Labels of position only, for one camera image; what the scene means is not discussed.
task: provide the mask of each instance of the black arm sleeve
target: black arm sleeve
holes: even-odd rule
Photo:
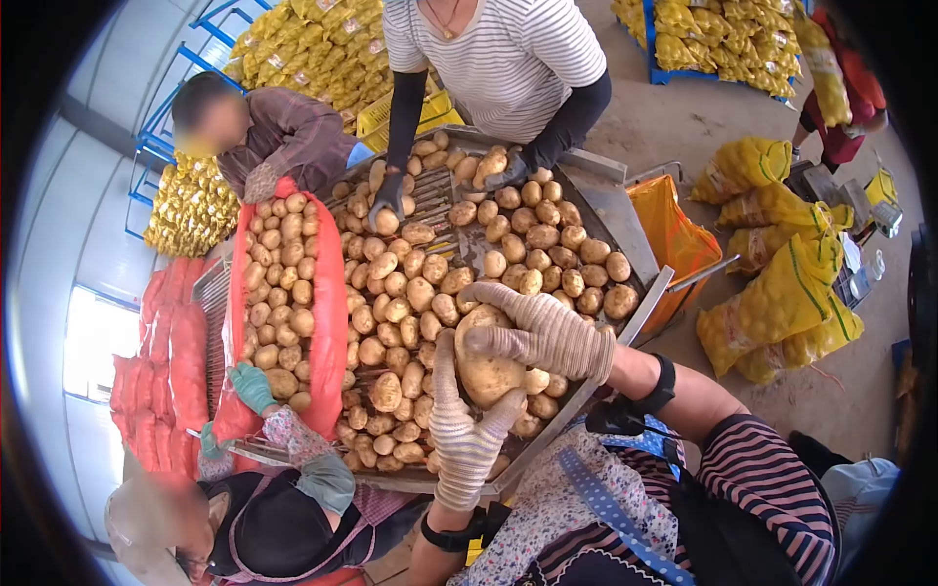
[[[585,87],[574,87],[573,93],[547,126],[523,148],[524,162],[533,171],[538,167],[550,169],[564,151],[582,143],[612,97],[613,83],[608,69],[595,82]]]
[[[416,127],[423,109],[423,88],[427,70],[419,73],[394,72],[394,96],[391,98],[391,120],[387,139],[387,165],[403,169],[410,157]]]

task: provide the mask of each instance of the orange bin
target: orange bin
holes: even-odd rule
[[[674,179],[661,175],[626,188],[658,266],[674,269],[674,278],[642,328],[661,330],[678,310],[688,307],[723,259],[717,239],[684,215],[677,204]]]

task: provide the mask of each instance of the window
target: window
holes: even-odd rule
[[[112,354],[131,357],[137,353],[139,320],[137,311],[84,287],[73,288],[65,337],[65,391],[107,402],[114,381]]]

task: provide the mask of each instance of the white striped shirt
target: white striped shirt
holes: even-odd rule
[[[445,40],[416,1],[388,0],[390,66],[422,70],[429,60],[449,94],[494,137],[529,143],[570,95],[602,76],[606,55],[573,0],[478,0],[461,35]]]

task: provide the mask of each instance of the stack of red mesh bags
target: stack of red mesh bags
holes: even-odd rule
[[[140,304],[137,355],[113,357],[111,419],[149,472],[198,476],[198,443],[186,429],[208,421],[206,324],[191,297],[211,264],[179,257],[153,273]]]

